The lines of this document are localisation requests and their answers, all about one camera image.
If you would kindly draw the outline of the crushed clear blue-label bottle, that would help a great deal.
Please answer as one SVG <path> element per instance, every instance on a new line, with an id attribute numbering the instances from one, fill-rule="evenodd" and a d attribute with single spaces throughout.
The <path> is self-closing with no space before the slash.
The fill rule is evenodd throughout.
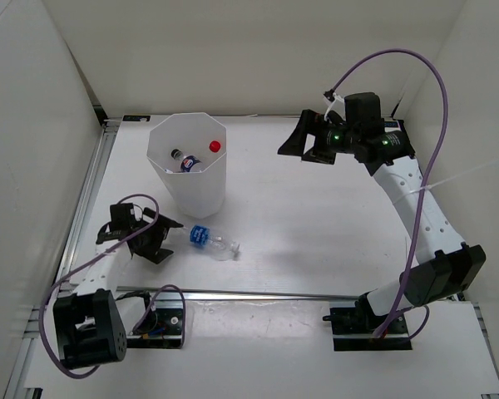
<path id="1" fill-rule="evenodd" d="M 217 261 L 236 260 L 240 256 L 240 244 L 204 225 L 183 226 L 170 233 L 174 244 L 184 244 L 207 254 Z"/>

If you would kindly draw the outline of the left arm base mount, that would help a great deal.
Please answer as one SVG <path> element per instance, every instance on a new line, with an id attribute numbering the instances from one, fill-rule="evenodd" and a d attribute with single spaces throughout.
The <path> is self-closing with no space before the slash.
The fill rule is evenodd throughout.
<path id="1" fill-rule="evenodd" d="M 176 290 L 160 293 L 154 301 L 147 291 L 121 295 L 141 298 L 149 311 L 146 319 L 127 338 L 130 349 L 182 349 L 186 333 L 186 302 Z"/>

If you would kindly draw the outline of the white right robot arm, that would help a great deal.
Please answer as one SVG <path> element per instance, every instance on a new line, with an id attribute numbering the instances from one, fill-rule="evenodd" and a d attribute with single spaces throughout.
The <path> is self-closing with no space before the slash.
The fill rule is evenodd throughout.
<path id="1" fill-rule="evenodd" d="M 346 96 L 345 115 L 301 112 L 279 155 L 331 165 L 352 155 L 383 189 L 411 239 L 411 266 L 398 280 L 363 294 L 357 322 L 374 333 L 387 319 L 466 290 L 486 261 L 480 245 L 470 246 L 452 227 L 424 184 L 408 133 L 401 121 L 381 116 L 373 92 Z"/>

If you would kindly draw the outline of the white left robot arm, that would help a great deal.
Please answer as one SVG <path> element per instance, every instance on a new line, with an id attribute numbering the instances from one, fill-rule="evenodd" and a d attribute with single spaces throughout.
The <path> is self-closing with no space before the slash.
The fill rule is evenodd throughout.
<path id="1" fill-rule="evenodd" d="M 166 329 L 149 293 L 117 296 L 116 290 L 134 258 L 159 264 L 172 255 L 162 243 L 181 224 L 150 208 L 137 218 L 132 203 L 111 205 L 110 215 L 96 236 L 101 259 L 88 267 L 71 294 L 53 305 L 59 362 L 68 371 L 120 362 L 131 339 Z"/>

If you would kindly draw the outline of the black cap pepsi bottle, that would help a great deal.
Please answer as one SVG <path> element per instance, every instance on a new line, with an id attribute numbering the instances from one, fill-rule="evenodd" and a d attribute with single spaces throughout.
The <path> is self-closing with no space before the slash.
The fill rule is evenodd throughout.
<path id="1" fill-rule="evenodd" d="M 174 149 L 170 156 L 179 163 L 181 173 L 196 173 L 203 170 L 203 163 L 194 155 L 186 154 L 179 149 Z"/>

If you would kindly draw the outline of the white octagonal bin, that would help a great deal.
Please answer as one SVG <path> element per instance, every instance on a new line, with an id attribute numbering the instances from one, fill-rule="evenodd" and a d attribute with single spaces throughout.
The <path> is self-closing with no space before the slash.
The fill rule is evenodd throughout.
<path id="1" fill-rule="evenodd" d="M 149 134 L 146 152 L 183 214 L 204 219 L 225 199 L 226 128 L 206 113 L 168 116 Z"/>

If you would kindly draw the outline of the red cap water bottle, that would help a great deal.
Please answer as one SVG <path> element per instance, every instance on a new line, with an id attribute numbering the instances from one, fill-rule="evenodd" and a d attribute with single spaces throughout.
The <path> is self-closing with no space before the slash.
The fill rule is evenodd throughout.
<path id="1" fill-rule="evenodd" d="M 219 141 L 213 140 L 209 143 L 208 150 L 206 152 L 206 159 L 210 165 L 217 161 L 221 155 L 221 149 L 222 144 Z"/>

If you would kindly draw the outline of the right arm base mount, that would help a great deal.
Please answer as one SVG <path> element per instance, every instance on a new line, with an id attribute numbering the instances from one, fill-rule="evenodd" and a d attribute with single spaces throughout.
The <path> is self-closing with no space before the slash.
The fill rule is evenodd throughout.
<path id="1" fill-rule="evenodd" d="M 374 331 L 385 317 L 367 321 L 354 307 L 334 307 L 322 317 L 330 323 L 335 352 L 408 351 L 412 349 L 408 325 L 403 315 L 395 318 L 381 337 Z"/>

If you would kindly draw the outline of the black corner label plate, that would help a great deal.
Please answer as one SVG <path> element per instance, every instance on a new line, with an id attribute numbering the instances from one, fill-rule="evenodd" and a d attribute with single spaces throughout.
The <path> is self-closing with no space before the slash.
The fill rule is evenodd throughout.
<path id="1" fill-rule="evenodd" d="M 123 122 L 149 122 L 151 117 L 149 115 L 125 115 L 122 117 Z"/>

